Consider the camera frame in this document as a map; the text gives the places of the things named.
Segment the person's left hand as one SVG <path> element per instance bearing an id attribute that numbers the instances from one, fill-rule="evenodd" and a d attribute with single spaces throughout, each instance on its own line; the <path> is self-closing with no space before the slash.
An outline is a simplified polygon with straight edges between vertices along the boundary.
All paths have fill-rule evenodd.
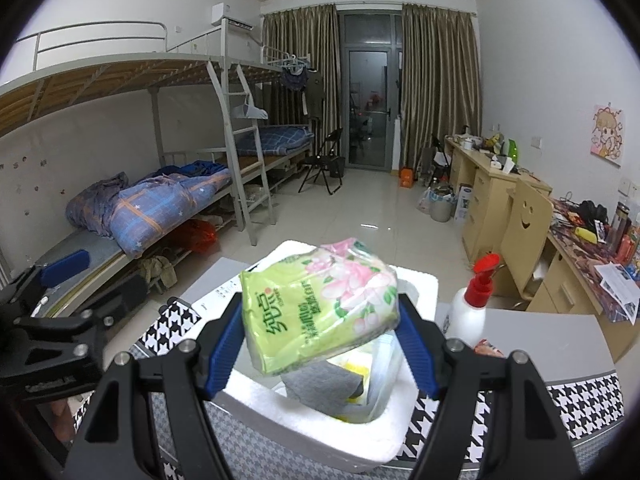
<path id="1" fill-rule="evenodd" d="M 48 404 L 52 417 L 50 425 L 58 440 L 63 443 L 72 443 L 75 440 L 80 424 L 88 411 L 91 397 L 92 392 L 89 392 Z"/>

